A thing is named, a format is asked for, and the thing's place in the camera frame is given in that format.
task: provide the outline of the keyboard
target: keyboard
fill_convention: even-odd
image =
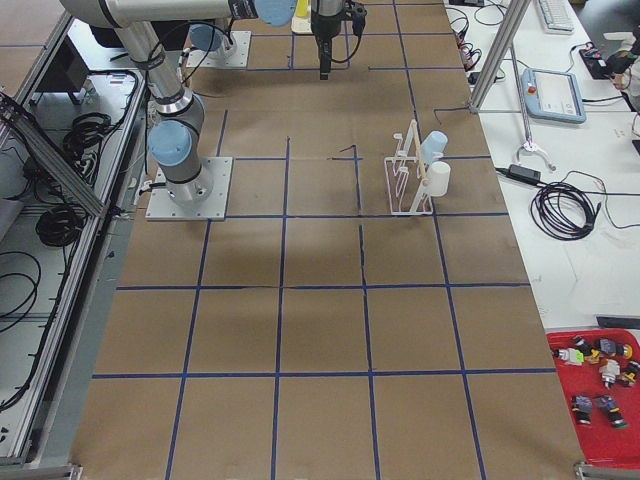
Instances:
[[[547,33],[571,35],[573,21],[567,11],[567,0],[534,0],[538,5],[538,12],[542,19],[542,28]]]

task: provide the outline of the mounting plate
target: mounting plate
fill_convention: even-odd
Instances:
[[[232,157],[205,157],[202,166],[213,176],[213,191],[202,201],[185,206],[175,203],[165,188],[151,192],[145,215],[147,220],[214,220],[222,221],[227,213],[229,186],[231,185]],[[158,168],[156,183],[165,182],[164,173]]]
[[[219,68],[219,69],[234,69],[234,68],[247,68],[247,62],[249,61],[249,47],[251,45],[251,32],[238,31],[231,32],[231,38],[236,45],[236,50],[233,55],[224,57],[217,55],[215,52],[207,55],[200,68]],[[195,67],[200,63],[205,52],[202,50],[194,50],[189,54],[187,60],[187,67]]]

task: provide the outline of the white keyboard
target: white keyboard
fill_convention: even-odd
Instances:
[[[534,0],[538,5],[538,12],[542,18],[542,27],[547,33],[571,35],[573,21],[567,11],[567,0]]]

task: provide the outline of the red tray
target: red tray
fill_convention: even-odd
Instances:
[[[586,330],[580,332],[557,332],[547,335],[551,348],[575,348],[572,338],[576,335],[583,337],[590,344],[600,338],[609,338],[618,343],[626,343],[633,348],[632,359],[640,361],[640,347],[635,337],[622,329]],[[620,368],[627,365],[628,360],[615,357]],[[582,366],[565,365],[562,360],[555,359],[558,376],[564,390],[565,401],[571,411],[571,397],[584,395],[594,401],[595,397],[608,394],[613,397],[620,413],[629,426],[616,430],[607,419],[604,412],[593,405],[591,425],[577,424],[573,412],[574,422],[580,447],[587,462],[604,468],[640,468],[640,380],[633,387],[617,384],[607,390],[602,383],[598,369],[600,365],[585,362]]]

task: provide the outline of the blue tablet device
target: blue tablet device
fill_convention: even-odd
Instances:
[[[573,73],[527,68],[520,81],[524,102],[532,117],[568,123],[587,120]]]

